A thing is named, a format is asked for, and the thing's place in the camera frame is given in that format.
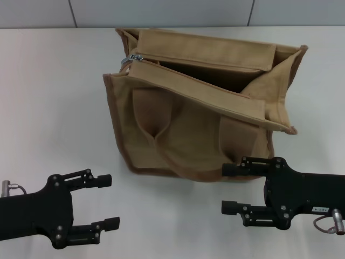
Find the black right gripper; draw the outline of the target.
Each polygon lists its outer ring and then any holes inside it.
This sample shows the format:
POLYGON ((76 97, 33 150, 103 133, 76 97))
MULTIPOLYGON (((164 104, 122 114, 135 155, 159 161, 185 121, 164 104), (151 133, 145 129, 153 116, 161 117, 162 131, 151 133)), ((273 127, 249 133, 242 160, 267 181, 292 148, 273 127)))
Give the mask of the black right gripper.
POLYGON ((332 217, 334 229, 344 229, 344 176, 301 173, 283 158, 243 157, 239 165, 224 163, 222 176, 264 176, 265 206, 222 201, 224 215, 239 214, 245 227, 288 229, 293 217, 332 217))

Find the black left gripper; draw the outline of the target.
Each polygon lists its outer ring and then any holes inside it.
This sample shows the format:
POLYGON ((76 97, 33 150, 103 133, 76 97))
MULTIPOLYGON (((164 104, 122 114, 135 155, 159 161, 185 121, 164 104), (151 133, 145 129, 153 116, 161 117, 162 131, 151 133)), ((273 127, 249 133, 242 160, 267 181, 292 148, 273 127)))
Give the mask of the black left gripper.
POLYGON ((1 240, 44 235, 56 249, 99 244, 101 232, 118 230, 120 218, 72 226, 73 206, 69 188, 104 188, 111 185, 110 174, 94 177, 88 168, 63 176, 50 176, 43 189, 35 193, 2 197, 1 240))

